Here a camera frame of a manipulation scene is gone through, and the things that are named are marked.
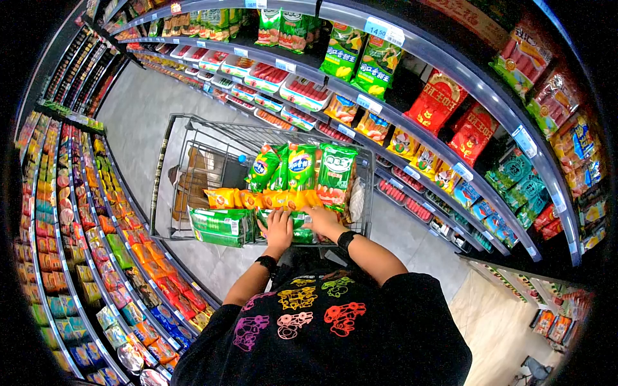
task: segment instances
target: black wristband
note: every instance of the black wristband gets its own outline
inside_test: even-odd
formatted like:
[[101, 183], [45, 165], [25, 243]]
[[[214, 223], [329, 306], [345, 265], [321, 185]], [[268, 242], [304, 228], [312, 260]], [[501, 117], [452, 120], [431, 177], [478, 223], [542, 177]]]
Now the black wristband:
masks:
[[359, 235], [359, 234], [360, 233], [356, 233], [353, 230], [344, 232], [341, 234], [341, 236], [339, 236], [339, 239], [337, 240], [337, 245], [339, 245], [339, 247], [342, 248], [346, 253], [349, 253], [347, 251], [348, 245], [350, 245], [350, 243], [354, 239], [354, 235]]
[[266, 267], [268, 270], [268, 277], [271, 279], [273, 279], [277, 274], [279, 267], [277, 267], [277, 261], [272, 256], [268, 256], [267, 254], [260, 256], [255, 262], [258, 262], [262, 266]]

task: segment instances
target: black t-shirt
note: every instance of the black t-shirt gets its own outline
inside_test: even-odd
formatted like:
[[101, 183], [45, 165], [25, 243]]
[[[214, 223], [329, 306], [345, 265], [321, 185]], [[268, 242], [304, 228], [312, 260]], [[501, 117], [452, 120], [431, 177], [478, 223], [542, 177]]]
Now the black t-shirt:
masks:
[[219, 308], [172, 386], [464, 383], [472, 353], [436, 279], [400, 274], [375, 288], [324, 273]]

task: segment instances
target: shopping cart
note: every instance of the shopping cart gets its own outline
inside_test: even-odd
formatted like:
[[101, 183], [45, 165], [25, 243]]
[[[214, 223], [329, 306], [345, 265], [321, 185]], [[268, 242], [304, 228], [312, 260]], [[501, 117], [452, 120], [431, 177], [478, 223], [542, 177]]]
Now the shopping cart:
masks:
[[[174, 125], [184, 123], [184, 129], [174, 129]], [[172, 131], [184, 131], [182, 142], [180, 135], [170, 139]], [[165, 155], [170, 145], [174, 143], [175, 151], [179, 152], [177, 163], [167, 165], [167, 176], [170, 186], [160, 186], [161, 173], [165, 163]], [[209, 208], [208, 199], [203, 189], [221, 187], [246, 189], [247, 176], [252, 160], [267, 143], [283, 145], [286, 143], [334, 143], [341, 146], [353, 146], [358, 150], [356, 157], [357, 177], [363, 188], [364, 205], [360, 218], [349, 225], [349, 228], [366, 237], [371, 231], [371, 204], [373, 186], [373, 171], [375, 154], [372, 150], [360, 146], [343, 143], [323, 135], [317, 130], [310, 132], [287, 131], [271, 127], [255, 125], [231, 124], [227, 122], [210, 122], [194, 114], [170, 114], [167, 130], [164, 134], [159, 154], [157, 169], [154, 176], [154, 187], [150, 211], [150, 235], [167, 240], [195, 240], [192, 232], [188, 207]], [[245, 156], [246, 161], [240, 162], [239, 156]], [[167, 235], [158, 235], [155, 230], [159, 188], [171, 192], [171, 207]], [[266, 244], [261, 239], [249, 244]], [[328, 246], [332, 243], [322, 242], [306, 246]]]

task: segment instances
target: gray floor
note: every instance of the gray floor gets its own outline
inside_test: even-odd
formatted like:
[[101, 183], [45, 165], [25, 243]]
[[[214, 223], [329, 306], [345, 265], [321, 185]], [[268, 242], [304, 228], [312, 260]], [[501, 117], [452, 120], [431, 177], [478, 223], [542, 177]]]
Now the gray floor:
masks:
[[[127, 184], [142, 208], [150, 208], [155, 169], [172, 112], [197, 114], [213, 121], [237, 124], [263, 123], [246, 118], [206, 96], [191, 91], [173, 78], [129, 64], [101, 107], [98, 120], [108, 128], [108, 141]], [[182, 127], [175, 125], [159, 188], [156, 228], [167, 234], [172, 186], [165, 173], [178, 161]], [[447, 301], [464, 282], [469, 268], [453, 253], [454, 247], [430, 235], [414, 220], [378, 194], [374, 194], [371, 239], [391, 250], [410, 271], [440, 280]], [[220, 299], [234, 281], [260, 255], [263, 247], [243, 249], [174, 241], [171, 247], [191, 271]]]

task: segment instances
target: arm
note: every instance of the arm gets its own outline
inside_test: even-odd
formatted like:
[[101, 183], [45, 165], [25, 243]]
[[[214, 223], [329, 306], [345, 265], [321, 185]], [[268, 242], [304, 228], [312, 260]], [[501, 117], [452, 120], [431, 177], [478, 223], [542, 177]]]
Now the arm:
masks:
[[[308, 206], [305, 206], [303, 211], [308, 213], [312, 220], [312, 222], [303, 226], [328, 237], [334, 242], [338, 241], [342, 233], [349, 231], [348, 228], [337, 222], [337, 216], [334, 212], [321, 207], [309, 208]], [[348, 253], [352, 260], [370, 274], [380, 286], [391, 277], [408, 272], [397, 256], [361, 235], [354, 236], [354, 239], [348, 245]]]
[[[291, 211], [283, 211], [282, 209], [272, 211], [266, 221], [268, 228], [258, 221], [261, 231], [268, 240], [268, 247], [262, 256], [271, 256], [275, 261], [279, 262], [283, 252], [292, 243], [292, 219], [289, 218], [290, 213]], [[253, 295], [264, 292], [268, 279], [266, 267], [258, 262], [254, 262], [227, 292], [226, 298], [223, 299], [223, 304], [244, 306]]]

